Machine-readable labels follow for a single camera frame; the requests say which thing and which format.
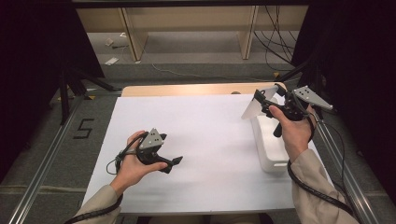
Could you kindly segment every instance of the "table surface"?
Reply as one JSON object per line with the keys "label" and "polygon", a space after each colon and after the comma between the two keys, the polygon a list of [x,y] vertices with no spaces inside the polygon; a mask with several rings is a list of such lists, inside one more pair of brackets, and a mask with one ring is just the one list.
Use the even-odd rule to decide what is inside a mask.
{"label": "table surface", "polygon": [[220,84],[189,84],[189,85],[158,85],[158,86],[129,86],[122,91],[121,97],[128,96],[171,96],[171,95],[213,95],[253,94],[256,89],[274,86],[277,83],[286,89],[281,82],[254,83],[220,83]]}
{"label": "table surface", "polygon": [[[125,88],[124,97],[116,103],[84,201],[113,178],[106,173],[106,165],[131,130],[158,128],[168,134],[159,154],[167,159],[184,158],[169,175],[155,172],[129,188],[124,193],[122,213],[162,216],[293,208],[287,172],[262,170],[250,121],[241,120],[253,92],[272,85]],[[245,94],[231,95],[233,91]],[[316,151],[312,142],[310,147]]]}

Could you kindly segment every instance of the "finger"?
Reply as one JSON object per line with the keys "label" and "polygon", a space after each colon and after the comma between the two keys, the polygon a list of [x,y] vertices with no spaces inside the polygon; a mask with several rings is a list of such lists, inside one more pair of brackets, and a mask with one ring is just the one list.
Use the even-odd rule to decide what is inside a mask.
{"label": "finger", "polygon": [[270,105],[269,110],[270,110],[271,114],[274,116],[274,118],[279,120],[281,125],[284,125],[287,122],[290,122],[290,120],[288,118],[286,118],[286,116],[283,114],[283,112],[276,106]]}
{"label": "finger", "polygon": [[308,108],[306,111],[309,113],[309,118],[311,119],[312,123],[314,124],[314,127],[317,126],[317,118],[316,118],[316,111],[315,109],[311,106],[308,105]]}
{"label": "finger", "polygon": [[150,165],[145,166],[146,174],[154,172],[154,171],[159,171],[163,168],[166,168],[168,164],[166,162],[155,162]]}
{"label": "finger", "polygon": [[145,131],[138,131],[138,132],[135,132],[134,134],[132,134],[131,136],[129,136],[129,138],[128,138],[128,140],[127,140],[127,145],[130,143],[130,142],[132,142],[132,141],[134,141],[134,139],[136,139],[136,137],[137,136],[139,136],[140,134],[142,134],[142,133],[144,133]]}

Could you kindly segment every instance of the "wooden edge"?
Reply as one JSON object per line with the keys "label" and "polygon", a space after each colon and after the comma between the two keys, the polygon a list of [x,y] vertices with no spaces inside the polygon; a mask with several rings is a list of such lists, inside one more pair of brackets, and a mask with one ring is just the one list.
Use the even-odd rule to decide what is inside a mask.
{"label": "wooden edge", "polygon": [[286,89],[285,85],[281,82],[129,86],[122,90],[121,97],[216,95],[231,94],[233,92],[239,92],[241,94],[253,94],[255,90],[263,87],[273,86],[275,83]]}

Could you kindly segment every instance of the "black wall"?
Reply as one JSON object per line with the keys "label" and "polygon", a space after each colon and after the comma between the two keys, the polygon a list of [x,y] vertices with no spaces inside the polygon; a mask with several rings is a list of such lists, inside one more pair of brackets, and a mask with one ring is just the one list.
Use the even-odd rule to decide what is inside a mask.
{"label": "black wall", "polygon": [[65,5],[0,1],[0,55],[1,181],[48,109],[63,64],[104,75],[77,12]]}
{"label": "black wall", "polygon": [[293,58],[306,60],[333,13],[348,15],[337,24],[319,62],[327,91],[359,150],[396,204],[396,3],[348,0],[308,10]]}

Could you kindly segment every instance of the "wrist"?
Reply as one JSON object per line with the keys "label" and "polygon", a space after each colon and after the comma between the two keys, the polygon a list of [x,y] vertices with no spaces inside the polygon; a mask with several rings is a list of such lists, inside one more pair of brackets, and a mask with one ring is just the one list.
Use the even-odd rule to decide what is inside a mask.
{"label": "wrist", "polygon": [[308,149],[308,145],[303,147],[286,147],[286,151],[288,152],[290,162],[293,163],[300,156],[301,153]]}
{"label": "wrist", "polygon": [[115,177],[113,181],[110,183],[111,188],[116,191],[117,198],[121,196],[121,194],[128,189],[128,186],[125,185],[119,178]]}

